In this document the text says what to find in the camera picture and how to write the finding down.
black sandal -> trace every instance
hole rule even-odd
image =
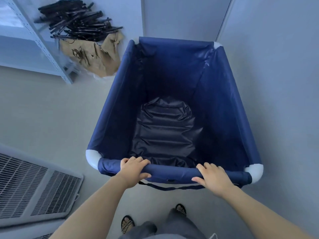
[[[185,207],[184,207],[182,204],[177,204],[177,205],[175,206],[175,210],[177,210],[178,212],[180,212],[180,213],[182,213],[183,215],[186,216],[186,209],[185,209]]]
[[[125,221],[125,218],[128,218],[129,221],[126,221],[125,224],[124,224],[124,226],[122,226],[123,221]],[[132,217],[130,217],[129,215],[126,215],[125,217],[123,217],[123,219],[122,219],[122,221],[121,221],[121,231],[122,231],[123,234],[126,233],[127,229],[129,228],[129,226],[130,226],[131,224],[132,224],[133,226],[135,226]]]

gray pants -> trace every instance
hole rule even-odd
[[[159,229],[153,222],[147,221],[133,227],[119,239],[143,239],[158,234],[178,234],[186,239],[206,239],[190,219],[175,209],[171,209],[166,221]]]

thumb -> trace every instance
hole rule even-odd
[[[199,183],[200,185],[206,187],[205,180],[203,180],[203,179],[200,178],[200,177],[193,177],[193,178],[192,178],[192,181],[197,182],[197,183]]]
[[[152,177],[152,175],[150,175],[149,173],[141,173],[139,176],[140,180],[150,178],[150,177]]]

blue laundry cart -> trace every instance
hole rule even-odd
[[[176,186],[153,182],[202,188],[191,179],[201,177],[196,165],[205,162],[222,166],[239,187],[261,178],[264,168],[219,43],[129,42],[86,158],[113,176],[131,156],[151,161],[143,170],[152,175],[146,184],[161,190]]]

brown paper bag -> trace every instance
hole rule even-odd
[[[100,47],[96,42],[86,40],[60,40],[62,52],[88,71],[100,77],[113,75],[121,60],[116,50],[123,39],[120,32],[109,34]]]

